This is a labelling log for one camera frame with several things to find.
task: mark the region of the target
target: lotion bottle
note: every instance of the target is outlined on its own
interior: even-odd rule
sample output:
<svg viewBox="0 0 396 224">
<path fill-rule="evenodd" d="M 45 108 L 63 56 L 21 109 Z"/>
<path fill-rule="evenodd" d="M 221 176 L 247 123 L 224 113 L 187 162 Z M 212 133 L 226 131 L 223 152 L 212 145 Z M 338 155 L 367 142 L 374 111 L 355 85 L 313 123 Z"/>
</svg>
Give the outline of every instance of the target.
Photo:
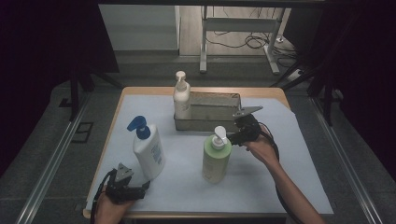
<svg viewBox="0 0 396 224">
<path fill-rule="evenodd" d="M 143 174 L 148 180 L 157 177 L 163 170 L 165 159 L 160 135 L 155 124 L 146 123 L 143 116 L 137 116 L 127 127 L 128 131 L 136 130 L 134 137 L 134 154 L 139 160 Z"/>
<path fill-rule="evenodd" d="M 186 82 L 186 73 L 176 73 L 177 84 L 174 91 L 175 119 L 191 119 L 190 84 Z"/>
<path fill-rule="evenodd" d="M 218 126 L 215 134 L 206 138 L 202 175 L 210 183 L 219 183 L 225 176 L 232 146 L 225 128 Z"/>
</svg>

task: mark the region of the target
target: white paper sheet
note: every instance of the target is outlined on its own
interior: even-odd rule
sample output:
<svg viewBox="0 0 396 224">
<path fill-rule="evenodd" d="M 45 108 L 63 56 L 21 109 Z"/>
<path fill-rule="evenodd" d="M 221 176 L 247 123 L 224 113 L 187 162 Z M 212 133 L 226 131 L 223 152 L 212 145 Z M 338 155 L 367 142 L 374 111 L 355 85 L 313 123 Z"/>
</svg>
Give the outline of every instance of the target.
<svg viewBox="0 0 396 224">
<path fill-rule="evenodd" d="M 242 106 L 262 105 L 254 117 L 271 130 L 280 161 L 290 178 L 321 214 L 332 214 L 294 114 L 276 99 L 242 98 Z M 172 96 L 125 95 L 97 178 L 87 199 L 112 168 L 122 162 L 134 170 L 133 186 L 145 182 L 133 153 L 133 133 L 126 127 L 142 115 L 158 126 L 166 164 L 151 182 L 144 200 L 131 210 L 155 212 L 285 213 L 275 184 L 265 166 L 244 147 L 233 146 L 227 174 L 214 185 L 202 178 L 203 145 L 211 133 L 178 132 L 173 119 Z"/>
</svg>

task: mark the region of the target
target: metal rail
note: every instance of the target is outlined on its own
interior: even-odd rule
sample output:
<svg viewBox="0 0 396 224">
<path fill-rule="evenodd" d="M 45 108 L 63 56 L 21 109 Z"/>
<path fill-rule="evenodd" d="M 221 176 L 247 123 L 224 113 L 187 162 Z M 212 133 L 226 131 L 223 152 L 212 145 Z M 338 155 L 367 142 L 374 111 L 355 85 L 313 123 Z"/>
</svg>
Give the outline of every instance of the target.
<svg viewBox="0 0 396 224">
<path fill-rule="evenodd" d="M 355 169 L 352 166 L 346 152 L 344 151 L 343 146 L 341 145 L 340 141 L 336 133 L 334 132 L 333 128 L 329 126 L 326 120 L 322 116 L 322 108 L 317 98 L 310 98 L 311 103 L 314 105 L 316 109 L 316 114 L 318 116 L 318 120 L 320 125 L 322 126 L 323 130 L 325 131 L 327 137 L 329 138 L 332 149 L 335 152 L 337 159 L 340 161 L 340 165 L 344 170 L 346 178 L 352 187 L 359 203 L 361 204 L 361 209 L 366 215 L 367 220 L 369 223 L 372 224 L 379 224 L 382 223 L 381 217 L 379 216 L 378 212 L 376 211 L 375 204 L 371 199 L 369 193 L 367 192 L 366 188 L 361 183 L 358 175 L 355 172 Z"/>
<path fill-rule="evenodd" d="M 55 151 L 52 153 L 46 168 L 44 169 L 43 173 L 41 173 L 41 176 L 38 178 L 35 187 L 30 193 L 30 196 L 27 199 L 26 204 L 22 208 L 20 215 L 18 216 L 18 219 L 15 223 L 32 223 L 33 219 L 35 218 L 35 214 L 37 213 L 37 210 L 42 203 L 48 188 L 50 187 L 50 183 L 55 176 L 59 165 L 61 164 L 64 153 L 66 152 L 70 141 L 72 140 L 73 134 L 76 131 L 79 122 L 81 121 L 82 115 L 85 112 L 90 96 L 91 94 L 89 92 L 85 92 L 82 95 L 80 110 L 78 111 L 75 119 L 73 121 L 70 121 L 67 125 L 67 129 L 65 130 L 61 141 L 55 148 Z"/>
</svg>

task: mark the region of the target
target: hand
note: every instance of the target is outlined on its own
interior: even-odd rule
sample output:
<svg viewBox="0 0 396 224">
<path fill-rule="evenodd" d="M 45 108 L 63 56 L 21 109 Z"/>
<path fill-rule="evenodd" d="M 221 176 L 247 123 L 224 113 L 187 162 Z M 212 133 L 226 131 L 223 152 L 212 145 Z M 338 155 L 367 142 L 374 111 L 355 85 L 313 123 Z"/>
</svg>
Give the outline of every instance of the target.
<svg viewBox="0 0 396 224">
<path fill-rule="evenodd" d="M 265 126 L 260 126 L 263 132 L 269 134 Z M 259 135 L 256 141 L 246 142 L 243 145 L 247 147 L 247 151 L 250 151 L 254 157 L 262 161 L 265 165 L 268 166 L 269 164 L 278 163 L 275 151 L 266 137 Z"/>
<path fill-rule="evenodd" d="M 129 201 L 122 204 L 114 204 L 110 198 L 105 194 L 106 186 L 103 187 L 103 192 L 98 199 L 96 209 L 96 224 L 118 224 L 126 211 L 134 205 L 134 201 Z"/>
</svg>

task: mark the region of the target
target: wooden floor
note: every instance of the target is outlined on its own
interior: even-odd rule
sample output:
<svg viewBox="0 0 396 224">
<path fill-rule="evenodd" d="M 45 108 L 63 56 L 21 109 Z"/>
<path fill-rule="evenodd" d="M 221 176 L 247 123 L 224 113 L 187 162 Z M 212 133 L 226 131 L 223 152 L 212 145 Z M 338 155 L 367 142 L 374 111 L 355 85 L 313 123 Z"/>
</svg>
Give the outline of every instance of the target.
<svg viewBox="0 0 396 224">
<path fill-rule="evenodd" d="M 202 12 L 201 7 L 180 7 L 180 55 L 199 55 L 202 39 Z M 280 9 L 273 7 L 209 7 L 207 9 L 208 17 L 236 17 L 236 18 L 276 18 Z M 283 17 L 283 22 L 278 35 L 283 34 L 286 22 L 290 14 L 287 8 Z M 231 32 L 223 34 L 223 32 L 207 32 L 206 49 L 207 55 L 264 55 L 263 48 L 252 49 L 245 45 L 242 48 L 230 48 L 219 44 L 211 44 L 211 42 L 220 43 L 227 46 L 244 45 L 245 39 L 250 33 Z M 265 37 L 264 34 L 253 34 L 254 36 Z M 256 41 L 249 42 L 251 46 L 256 47 L 260 44 Z"/>
</svg>

